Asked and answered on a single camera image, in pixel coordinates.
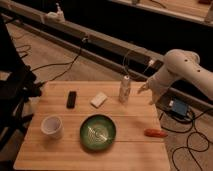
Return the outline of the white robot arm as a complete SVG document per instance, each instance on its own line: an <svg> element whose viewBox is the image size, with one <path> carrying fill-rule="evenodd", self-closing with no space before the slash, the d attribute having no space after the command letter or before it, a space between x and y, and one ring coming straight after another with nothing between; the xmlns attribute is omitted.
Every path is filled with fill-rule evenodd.
<svg viewBox="0 0 213 171"><path fill-rule="evenodd" d="M164 55L163 66L147 79L138 92L150 89L150 103L155 104L174 82L185 79L213 101L213 72L201 67L199 62L199 55L193 51L169 50Z"/></svg>

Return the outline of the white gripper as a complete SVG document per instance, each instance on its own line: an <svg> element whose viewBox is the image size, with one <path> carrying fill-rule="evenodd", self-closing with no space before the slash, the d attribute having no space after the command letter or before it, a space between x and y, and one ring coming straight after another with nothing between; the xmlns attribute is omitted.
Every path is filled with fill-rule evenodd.
<svg viewBox="0 0 213 171"><path fill-rule="evenodd" d="M157 73L151 76L147 83L144 83L137 91L140 94L143 91L150 89L152 91L152 99L149 105L154 105L157 103L159 98L164 95L169 87L174 82L174 77L171 74Z"/></svg>

